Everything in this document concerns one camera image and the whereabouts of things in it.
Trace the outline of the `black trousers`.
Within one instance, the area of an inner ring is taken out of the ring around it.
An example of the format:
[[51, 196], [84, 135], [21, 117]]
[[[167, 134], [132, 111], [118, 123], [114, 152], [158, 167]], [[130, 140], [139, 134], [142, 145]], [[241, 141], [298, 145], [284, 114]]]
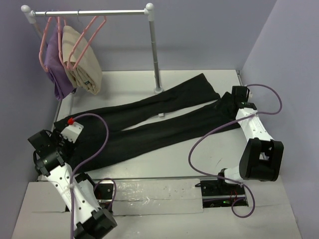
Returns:
[[140, 101], [73, 115], [84, 126], [68, 164], [78, 172], [111, 166], [150, 151], [228, 131], [235, 112], [203, 74]]

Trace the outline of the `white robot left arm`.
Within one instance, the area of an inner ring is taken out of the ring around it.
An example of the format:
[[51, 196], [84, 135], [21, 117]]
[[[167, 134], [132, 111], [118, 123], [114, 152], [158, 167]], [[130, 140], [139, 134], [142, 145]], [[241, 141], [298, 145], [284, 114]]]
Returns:
[[28, 139], [33, 146], [33, 162], [58, 191], [71, 213], [70, 236], [73, 239], [102, 239], [117, 226], [108, 209], [95, 195], [98, 187], [86, 173], [76, 175], [68, 164], [75, 144], [57, 131], [41, 130]]

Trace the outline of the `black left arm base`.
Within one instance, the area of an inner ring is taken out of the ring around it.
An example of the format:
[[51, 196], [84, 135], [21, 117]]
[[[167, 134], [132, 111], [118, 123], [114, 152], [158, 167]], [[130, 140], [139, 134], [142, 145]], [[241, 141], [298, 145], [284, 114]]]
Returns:
[[114, 199], [115, 186], [112, 181], [102, 181], [94, 186], [94, 195], [97, 200], [110, 202]]

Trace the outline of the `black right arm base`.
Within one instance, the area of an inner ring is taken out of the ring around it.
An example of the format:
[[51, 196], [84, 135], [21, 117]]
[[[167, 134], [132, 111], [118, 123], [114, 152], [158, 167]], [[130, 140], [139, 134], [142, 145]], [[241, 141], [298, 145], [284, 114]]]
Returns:
[[238, 184], [227, 184], [223, 180], [200, 180], [195, 184], [201, 189], [203, 208], [248, 206], [246, 193]]

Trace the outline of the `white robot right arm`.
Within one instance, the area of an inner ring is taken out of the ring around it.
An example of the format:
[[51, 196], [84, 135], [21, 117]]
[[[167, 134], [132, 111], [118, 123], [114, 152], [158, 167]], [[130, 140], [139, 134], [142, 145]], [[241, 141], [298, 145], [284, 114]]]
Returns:
[[279, 176], [284, 145], [274, 140], [263, 126], [259, 115], [275, 113], [260, 112], [254, 103], [249, 102], [250, 90], [245, 86], [232, 87], [236, 120], [247, 140], [244, 152], [237, 166], [224, 168], [218, 173], [223, 177], [216, 183], [217, 191], [227, 195], [234, 184], [245, 180], [262, 182], [276, 181]]

